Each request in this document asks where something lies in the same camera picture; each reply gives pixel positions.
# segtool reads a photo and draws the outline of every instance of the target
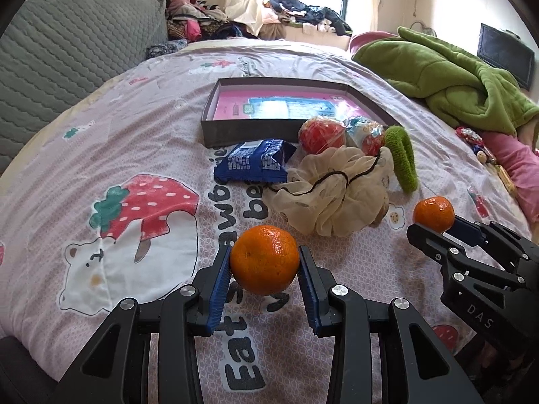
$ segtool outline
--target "red ball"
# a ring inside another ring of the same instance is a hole
[[[344,126],[329,118],[309,118],[301,126],[298,135],[301,147],[308,154],[321,154],[329,147],[346,145]]]

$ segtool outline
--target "black string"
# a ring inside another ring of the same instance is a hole
[[[344,176],[344,179],[346,179],[346,186],[348,187],[348,176],[346,176],[346,173],[344,172],[341,172],[341,171],[335,171],[335,172],[329,172],[329,173],[326,173],[324,176],[322,176],[318,181],[316,181],[313,186],[311,187],[311,189],[309,191],[305,191],[303,193],[299,193],[299,194],[294,194],[292,193],[288,188],[286,187],[281,187],[280,189],[274,189],[271,185],[268,185],[268,188],[273,191],[274,193],[278,192],[279,190],[285,190],[286,192],[288,192],[289,194],[292,194],[293,196],[303,196],[304,194],[309,194],[311,193],[317,186],[319,186],[322,182],[324,182],[326,179],[328,179],[330,176],[333,176],[333,175],[336,175],[336,174],[339,174],[341,176]]]
[[[365,176],[366,174],[371,173],[374,170],[374,167],[376,167],[376,165],[378,164],[379,160],[380,160],[380,151],[378,150],[378,154],[376,154],[376,158],[374,159],[373,165],[371,165],[369,169],[364,171],[363,173],[359,173],[355,175],[352,179],[350,179],[350,181],[348,182],[348,185],[350,185],[357,178],[360,178],[361,176]]]
[[[369,167],[368,170],[365,170],[363,173],[359,173],[357,175],[355,175],[352,179],[348,180],[348,176],[346,176],[346,173],[344,172],[341,172],[341,171],[334,171],[334,172],[329,172],[329,173],[326,173],[324,176],[322,176],[318,181],[316,181],[313,186],[311,187],[311,189],[309,191],[305,191],[303,193],[298,193],[298,194],[294,194],[292,193],[288,188],[286,187],[281,187],[280,189],[275,189],[272,185],[268,184],[268,188],[273,191],[274,193],[277,193],[279,190],[285,190],[288,194],[292,194],[293,196],[303,196],[305,194],[309,194],[309,193],[312,193],[313,190],[319,186],[322,182],[324,182],[326,179],[328,179],[329,177],[331,176],[334,176],[336,174],[338,175],[341,175],[341,176],[344,176],[344,179],[346,179],[346,188],[348,188],[348,186],[352,183],[352,181],[356,180],[357,178],[360,178],[361,176],[365,176],[365,175],[368,175],[369,173],[371,173],[374,168],[376,167],[376,165],[378,164],[378,161],[380,160],[380,155],[381,155],[381,152],[378,151],[378,154],[376,154],[376,157],[374,159],[374,162],[373,164]]]

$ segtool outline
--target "green blanket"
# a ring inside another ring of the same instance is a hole
[[[508,71],[435,37],[405,27],[398,33],[364,45],[353,60],[405,96],[424,98],[448,125],[516,135],[539,113]]]

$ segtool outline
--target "fuzzy green scrunchie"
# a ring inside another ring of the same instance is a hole
[[[417,190],[419,180],[416,162],[413,157],[412,143],[405,129],[391,126],[385,132],[385,146],[391,151],[395,164],[395,176],[405,193]]]

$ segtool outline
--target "pink pillow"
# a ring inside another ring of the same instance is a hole
[[[527,220],[539,221],[539,157],[511,135],[483,132],[481,136],[515,184],[518,203]]]
[[[396,35],[393,35],[392,33],[388,32],[365,32],[360,35],[356,35],[350,40],[350,43],[348,45],[348,51],[353,56],[365,44],[373,42],[377,39],[385,39],[392,36]]]

